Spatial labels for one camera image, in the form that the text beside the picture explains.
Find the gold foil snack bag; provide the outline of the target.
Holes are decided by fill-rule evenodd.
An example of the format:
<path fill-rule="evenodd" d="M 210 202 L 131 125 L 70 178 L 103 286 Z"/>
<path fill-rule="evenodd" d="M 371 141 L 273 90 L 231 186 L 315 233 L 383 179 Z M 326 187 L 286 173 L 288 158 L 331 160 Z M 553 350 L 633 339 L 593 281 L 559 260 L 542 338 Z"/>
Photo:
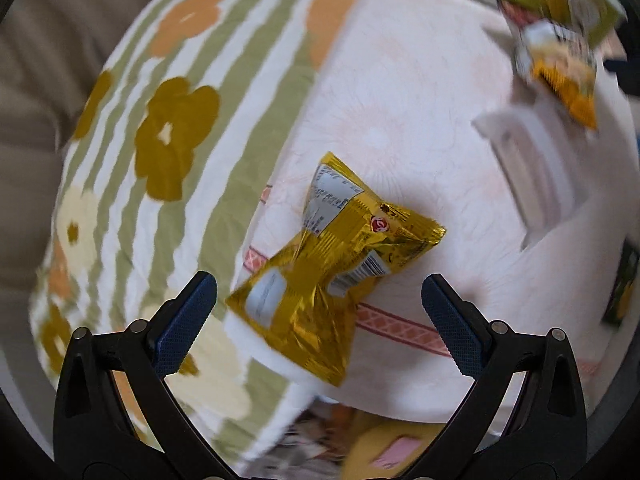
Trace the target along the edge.
<path fill-rule="evenodd" d="M 360 301 L 445 234 L 436 220 L 382 200 L 326 153 L 308 188 L 302 228 L 226 305 L 271 349 L 338 387 L 346 378 Z"/>

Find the white floral tablecloth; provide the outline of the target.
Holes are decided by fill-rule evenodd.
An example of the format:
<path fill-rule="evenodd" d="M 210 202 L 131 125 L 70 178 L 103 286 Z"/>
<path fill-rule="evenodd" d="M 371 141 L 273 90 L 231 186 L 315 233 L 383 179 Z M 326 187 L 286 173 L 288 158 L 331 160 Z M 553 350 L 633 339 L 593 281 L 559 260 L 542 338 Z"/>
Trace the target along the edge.
<path fill-rule="evenodd" d="M 570 137 L 588 200 L 524 246 L 506 179 L 473 125 L 480 114 L 533 102 L 514 76 L 511 50 L 504 18 L 472 0 L 357 1 L 285 144 L 245 247 L 270 257 L 298 233 L 326 153 L 378 196 L 435 219 L 446 233 L 364 302 L 374 327 L 356 331 L 340 388 L 282 358 L 229 315 L 224 328 L 242 356 L 363 411 L 444 422 L 471 382 L 442 352 L 422 308 L 422 281 L 439 273 L 486 318 L 521 333 L 565 330 L 588 408 L 597 406 L 634 333 L 602 322 L 623 242 L 639 229 L 634 122 L 616 79 L 598 73 L 599 131 Z"/>

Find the yellow stool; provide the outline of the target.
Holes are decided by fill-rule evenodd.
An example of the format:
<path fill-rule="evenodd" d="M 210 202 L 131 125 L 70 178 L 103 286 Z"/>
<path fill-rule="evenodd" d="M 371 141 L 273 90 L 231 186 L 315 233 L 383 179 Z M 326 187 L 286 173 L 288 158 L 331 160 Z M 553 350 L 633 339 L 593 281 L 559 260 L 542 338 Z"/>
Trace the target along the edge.
<path fill-rule="evenodd" d="M 341 479 L 390 479 L 407 470 L 444 429 L 443 424 L 404 422 L 359 414 Z"/>

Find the pink phone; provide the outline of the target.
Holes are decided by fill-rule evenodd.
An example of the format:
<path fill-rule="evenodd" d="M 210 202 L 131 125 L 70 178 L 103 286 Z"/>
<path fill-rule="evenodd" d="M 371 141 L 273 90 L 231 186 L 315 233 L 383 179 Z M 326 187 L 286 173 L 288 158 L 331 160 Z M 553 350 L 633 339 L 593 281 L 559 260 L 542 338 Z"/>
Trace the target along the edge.
<path fill-rule="evenodd" d="M 399 467 L 421 446 L 415 437 L 400 436 L 375 457 L 371 466 L 376 469 L 393 469 Z"/>

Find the yellow chips bag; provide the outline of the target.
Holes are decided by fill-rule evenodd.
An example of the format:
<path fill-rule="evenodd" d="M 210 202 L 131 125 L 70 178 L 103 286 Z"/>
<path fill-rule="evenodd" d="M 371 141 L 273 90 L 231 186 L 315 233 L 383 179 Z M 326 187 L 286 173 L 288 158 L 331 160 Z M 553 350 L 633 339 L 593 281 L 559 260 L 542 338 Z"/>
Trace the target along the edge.
<path fill-rule="evenodd" d="M 552 96 L 577 125 L 596 130 L 597 64 L 584 37 L 514 0 L 496 3 L 514 37 L 521 80 Z"/>

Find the floral striped quilt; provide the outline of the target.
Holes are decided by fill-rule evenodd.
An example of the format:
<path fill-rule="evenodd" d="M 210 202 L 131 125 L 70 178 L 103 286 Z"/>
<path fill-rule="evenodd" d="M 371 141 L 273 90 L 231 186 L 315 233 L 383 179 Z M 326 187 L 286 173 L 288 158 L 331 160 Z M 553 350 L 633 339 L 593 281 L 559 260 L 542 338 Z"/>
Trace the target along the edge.
<path fill-rule="evenodd" d="M 152 0 L 99 74 L 64 159 L 29 324 L 51 382 L 70 336 L 122 330 L 193 274 L 262 264 L 246 234 L 356 0 Z"/>

